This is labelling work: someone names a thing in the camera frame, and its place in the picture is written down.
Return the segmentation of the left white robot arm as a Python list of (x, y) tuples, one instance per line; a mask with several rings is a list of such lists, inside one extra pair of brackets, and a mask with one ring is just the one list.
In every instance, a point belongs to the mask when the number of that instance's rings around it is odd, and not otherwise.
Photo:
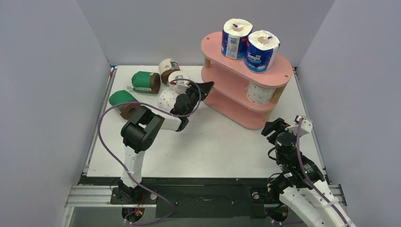
[(118, 188), (128, 203), (140, 200), (142, 191), (142, 166), (145, 151), (153, 144), (160, 130), (180, 132), (189, 123), (189, 116), (204, 101), (214, 82), (190, 82), (182, 94), (173, 98), (173, 106), (166, 110), (150, 110), (141, 106), (126, 122), (121, 130), (125, 146), (124, 171), (118, 182)]

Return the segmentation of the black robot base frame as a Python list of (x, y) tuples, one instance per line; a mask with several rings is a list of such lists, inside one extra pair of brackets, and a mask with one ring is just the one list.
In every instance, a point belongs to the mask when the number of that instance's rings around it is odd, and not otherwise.
[(134, 195), (119, 189), (116, 177), (82, 176), (68, 208), (120, 208), (126, 225), (163, 223), (169, 218), (271, 218), (299, 224), (285, 204), (268, 195), (266, 178), (151, 178)]

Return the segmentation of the pink three-tier shelf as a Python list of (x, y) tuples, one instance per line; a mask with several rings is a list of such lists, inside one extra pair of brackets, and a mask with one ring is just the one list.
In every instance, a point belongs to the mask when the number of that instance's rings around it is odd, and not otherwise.
[[(201, 78), (205, 82), (215, 83), (205, 103), (247, 129), (261, 129), (293, 76), (292, 66), (285, 57), (278, 54), (266, 72), (251, 72), (243, 60), (233, 60), (221, 53), (221, 41), (222, 32), (213, 32), (201, 42), (205, 59)], [(248, 99), (250, 83), (273, 91), (266, 104), (257, 105)]]

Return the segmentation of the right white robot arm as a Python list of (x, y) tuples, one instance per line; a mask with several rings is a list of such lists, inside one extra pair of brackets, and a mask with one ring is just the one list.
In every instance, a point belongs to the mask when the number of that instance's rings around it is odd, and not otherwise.
[(313, 123), (296, 116), (295, 125), (278, 118), (266, 122), (261, 134), (274, 147), (272, 158), (282, 172), (267, 184), (267, 197), (292, 210), (309, 227), (354, 227), (355, 223), (334, 196), (317, 164), (300, 150), (300, 138)]

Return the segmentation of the floral white paper roll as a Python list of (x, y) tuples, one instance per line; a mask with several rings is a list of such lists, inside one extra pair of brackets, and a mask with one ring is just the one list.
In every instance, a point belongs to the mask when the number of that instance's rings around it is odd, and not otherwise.
[(174, 108), (178, 95), (178, 93), (171, 89), (164, 90), (159, 96), (159, 100), (157, 102), (158, 108), (168, 113), (171, 112), (171, 110)]

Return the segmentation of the blue paper roll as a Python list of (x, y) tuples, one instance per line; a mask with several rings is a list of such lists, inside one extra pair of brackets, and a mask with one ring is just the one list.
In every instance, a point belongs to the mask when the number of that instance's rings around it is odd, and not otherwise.
[(222, 30), (221, 53), (230, 59), (238, 60), (244, 57), (247, 40), (253, 30), (253, 24), (240, 18), (229, 19)]

